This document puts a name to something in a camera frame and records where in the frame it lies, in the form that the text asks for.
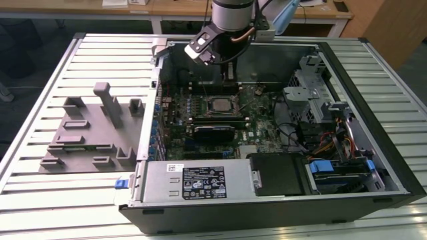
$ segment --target motherboard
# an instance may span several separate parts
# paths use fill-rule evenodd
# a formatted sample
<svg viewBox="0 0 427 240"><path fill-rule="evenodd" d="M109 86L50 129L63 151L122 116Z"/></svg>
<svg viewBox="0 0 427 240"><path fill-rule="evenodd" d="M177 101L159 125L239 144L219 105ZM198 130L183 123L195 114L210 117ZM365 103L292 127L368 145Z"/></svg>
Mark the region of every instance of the motherboard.
<svg viewBox="0 0 427 240"><path fill-rule="evenodd" d="M273 94L243 85L234 95L211 95L189 87L166 88L163 116L167 160L245 159L251 153L281 153L273 117Z"/></svg>

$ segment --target blue handle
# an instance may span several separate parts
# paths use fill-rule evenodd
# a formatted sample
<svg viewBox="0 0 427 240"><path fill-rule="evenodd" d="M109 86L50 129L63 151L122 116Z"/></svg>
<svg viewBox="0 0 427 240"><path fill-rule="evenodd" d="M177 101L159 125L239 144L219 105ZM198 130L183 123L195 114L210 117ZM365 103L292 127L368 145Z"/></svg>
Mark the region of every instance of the blue handle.
<svg viewBox="0 0 427 240"><path fill-rule="evenodd" d="M277 35L284 34L284 32L286 31L292 23L292 20L294 18L294 14L296 14L297 8L300 7L300 4L301 4L301 0L292 0L288 3L280 15L273 20L273 25L276 27Z"/></svg>

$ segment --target copper tube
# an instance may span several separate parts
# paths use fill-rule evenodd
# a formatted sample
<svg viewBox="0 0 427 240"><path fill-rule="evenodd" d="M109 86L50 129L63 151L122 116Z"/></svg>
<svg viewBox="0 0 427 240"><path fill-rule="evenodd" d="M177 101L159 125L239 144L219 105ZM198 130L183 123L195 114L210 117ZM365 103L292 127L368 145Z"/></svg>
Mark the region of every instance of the copper tube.
<svg viewBox="0 0 427 240"><path fill-rule="evenodd" d="M247 32L238 38L235 37L231 37L230 40L233 43L239 43L242 42L243 40L249 39L250 35L255 32L255 27L251 27L250 30L247 30Z"/></svg>

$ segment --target floor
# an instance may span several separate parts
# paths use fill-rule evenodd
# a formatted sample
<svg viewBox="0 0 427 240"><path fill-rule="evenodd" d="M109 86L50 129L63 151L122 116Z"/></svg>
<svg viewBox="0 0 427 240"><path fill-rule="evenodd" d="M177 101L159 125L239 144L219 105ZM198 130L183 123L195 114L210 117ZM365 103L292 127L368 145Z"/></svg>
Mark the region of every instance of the floor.
<svg viewBox="0 0 427 240"><path fill-rule="evenodd" d="M37 19L34 24L43 40L43 47L29 51L37 64L37 72L22 79L11 79L0 72L0 80L15 95L14 102L0 101L0 159L9 150L9 143L13 142L21 130L75 33L153 34L149 21L67 20L63 29L58 28L53 19ZM186 22L173 23L166 21L162 23L162 27L165 34L195 34L202 27L202 23L197 22L193 26L189 26ZM426 61L427 44L424 43L398 71L425 103L427 103L427 94L425 94L427 90Z"/></svg>

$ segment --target power supply label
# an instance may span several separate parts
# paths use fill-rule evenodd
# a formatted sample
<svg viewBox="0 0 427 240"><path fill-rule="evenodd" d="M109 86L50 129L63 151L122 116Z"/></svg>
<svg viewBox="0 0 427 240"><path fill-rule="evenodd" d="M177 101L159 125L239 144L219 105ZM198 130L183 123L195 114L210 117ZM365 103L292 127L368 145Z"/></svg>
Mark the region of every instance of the power supply label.
<svg viewBox="0 0 427 240"><path fill-rule="evenodd" d="M186 200L227 198L223 166L185 167L182 179L182 197Z"/></svg>

